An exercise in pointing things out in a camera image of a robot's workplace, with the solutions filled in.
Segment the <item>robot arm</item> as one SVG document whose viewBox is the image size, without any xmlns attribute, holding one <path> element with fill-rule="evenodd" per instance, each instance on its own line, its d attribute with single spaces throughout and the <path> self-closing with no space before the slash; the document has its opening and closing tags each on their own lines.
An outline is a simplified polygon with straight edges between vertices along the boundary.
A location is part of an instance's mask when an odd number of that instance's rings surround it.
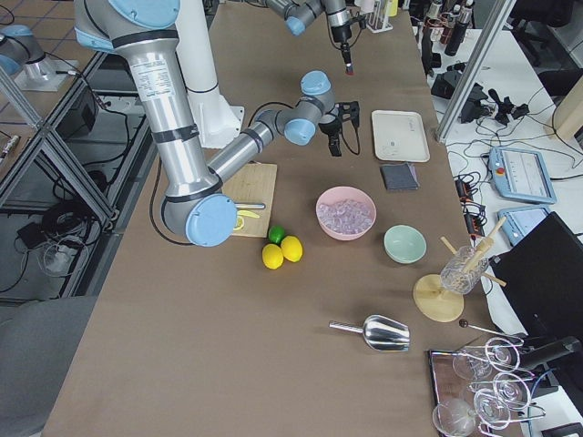
<svg viewBox="0 0 583 437">
<path fill-rule="evenodd" d="M 221 191 L 224 181 L 277 137 L 308 144 L 336 105 L 328 76 L 309 72 L 295 107 L 262 112 L 224 149 L 205 158 L 185 83 L 192 65 L 187 50 L 210 43 L 202 3 L 76 1 L 74 8 L 78 43 L 127 61 L 169 180 L 162 221 L 194 245 L 217 246 L 234 230 L 237 208 Z"/>
<path fill-rule="evenodd" d="M 259 1 L 285 22 L 294 36 L 301 35 L 320 15 L 324 15 L 331 44 L 340 51 L 345 65 L 345 73 L 353 74 L 350 39 L 356 17 L 352 16 L 345 1 L 308 0 L 300 3 L 292 0 Z"/>
</svg>

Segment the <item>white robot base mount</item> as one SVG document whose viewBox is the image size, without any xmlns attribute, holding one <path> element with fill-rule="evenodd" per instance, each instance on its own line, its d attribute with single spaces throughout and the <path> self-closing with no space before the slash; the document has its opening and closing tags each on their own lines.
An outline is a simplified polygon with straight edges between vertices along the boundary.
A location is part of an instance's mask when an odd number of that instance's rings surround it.
<svg viewBox="0 0 583 437">
<path fill-rule="evenodd" d="M 231 105 L 220 92 L 203 3 L 179 3 L 175 26 L 177 56 L 201 145 L 222 149 L 241 131 L 244 108 Z"/>
</svg>

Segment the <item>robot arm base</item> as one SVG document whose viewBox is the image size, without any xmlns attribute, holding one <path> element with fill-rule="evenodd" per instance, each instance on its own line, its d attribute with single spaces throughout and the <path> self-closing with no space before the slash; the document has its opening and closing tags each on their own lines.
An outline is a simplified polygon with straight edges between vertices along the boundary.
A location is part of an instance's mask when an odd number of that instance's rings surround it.
<svg viewBox="0 0 583 437">
<path fill-rule="evenodd" d="M 76 66 L 76 60 L 51 59 L 25 25 L 1 29 L 1 68 L 21 90 L 56 92 Z"/>
</svg>

